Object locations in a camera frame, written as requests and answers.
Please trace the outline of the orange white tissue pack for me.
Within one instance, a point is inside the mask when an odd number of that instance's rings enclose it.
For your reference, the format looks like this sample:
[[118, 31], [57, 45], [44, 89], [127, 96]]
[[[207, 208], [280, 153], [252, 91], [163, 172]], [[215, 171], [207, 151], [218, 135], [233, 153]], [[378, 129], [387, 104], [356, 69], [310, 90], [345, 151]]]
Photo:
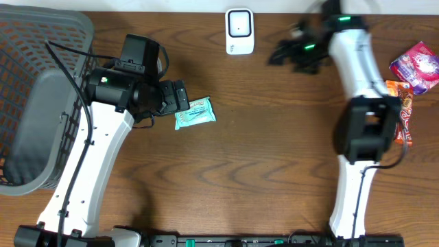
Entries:
[[398, 82], [387, 80], [386, 86], [388, 89], [389, 96], [398, 97]]

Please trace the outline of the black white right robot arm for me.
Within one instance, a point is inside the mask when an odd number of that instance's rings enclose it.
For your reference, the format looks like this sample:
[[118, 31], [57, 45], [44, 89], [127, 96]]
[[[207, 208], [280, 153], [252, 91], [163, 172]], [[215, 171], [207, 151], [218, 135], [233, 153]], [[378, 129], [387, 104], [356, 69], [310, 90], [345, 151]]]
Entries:
[[335, 14], [322, 22], [320, 34], [306, 18], [281, 40], [270, 65], [294, 63], [296, 72], [316, 74], [321, 60], [330, 58], [339, 73], [346, 106], [333, 131], [339, 162], [335, 206], [329, 228], [339, 246], [366, 245], [366, 207], [383, 155], [390, 149], [400, 123], [401, 100], [392, 96], [378, 70], [372, 37], [361, 16]]

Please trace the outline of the red orange chocolate bar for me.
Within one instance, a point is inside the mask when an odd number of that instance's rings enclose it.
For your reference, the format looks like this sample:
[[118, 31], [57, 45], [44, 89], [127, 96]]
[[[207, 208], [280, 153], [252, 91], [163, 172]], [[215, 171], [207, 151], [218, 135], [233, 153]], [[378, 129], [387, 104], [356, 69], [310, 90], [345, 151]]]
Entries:
[[396, 125], [394, 141], [399, 144], [413, 145], [409, 131], [409, 120], [412, 115], [412, 103], [414, 98], [413, 88], [408, 82], [398, 82], [398, 98], [401, 100], [399, 117], [401, 122]]

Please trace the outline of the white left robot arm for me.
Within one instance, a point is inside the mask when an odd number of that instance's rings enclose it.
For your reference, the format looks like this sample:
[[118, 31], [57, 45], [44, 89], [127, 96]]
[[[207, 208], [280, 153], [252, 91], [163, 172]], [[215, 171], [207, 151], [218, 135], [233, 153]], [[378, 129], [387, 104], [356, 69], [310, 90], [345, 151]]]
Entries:
[[35, 226], [19, 226], [15, 246], [148, 246], [141, 231], [99, 230], [102, 200], [115, 159], [142, 119], [189, 109], [183, 80], [98, 67], [86, 78], [88, 102], [60, 182]]

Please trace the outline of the mint green wipes pack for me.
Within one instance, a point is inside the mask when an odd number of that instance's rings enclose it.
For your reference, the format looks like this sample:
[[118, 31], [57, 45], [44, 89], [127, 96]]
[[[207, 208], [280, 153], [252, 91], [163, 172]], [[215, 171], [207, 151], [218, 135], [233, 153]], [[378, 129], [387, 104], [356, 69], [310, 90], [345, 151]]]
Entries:
[[175, 130], [184, 127], [216, 121], [210, 97], [204, 97], [189, 103], [189, 110], [175, 114]]

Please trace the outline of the red purple pad pack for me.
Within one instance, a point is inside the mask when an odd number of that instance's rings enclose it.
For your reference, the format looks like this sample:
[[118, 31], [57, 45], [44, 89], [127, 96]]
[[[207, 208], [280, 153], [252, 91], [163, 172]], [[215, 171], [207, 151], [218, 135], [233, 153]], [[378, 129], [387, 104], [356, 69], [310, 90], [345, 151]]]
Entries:
[[438, 56], [423, 41], [394, 60], [390, 70], [408, 82], [415, 95], [422, 95], [438, 84]]

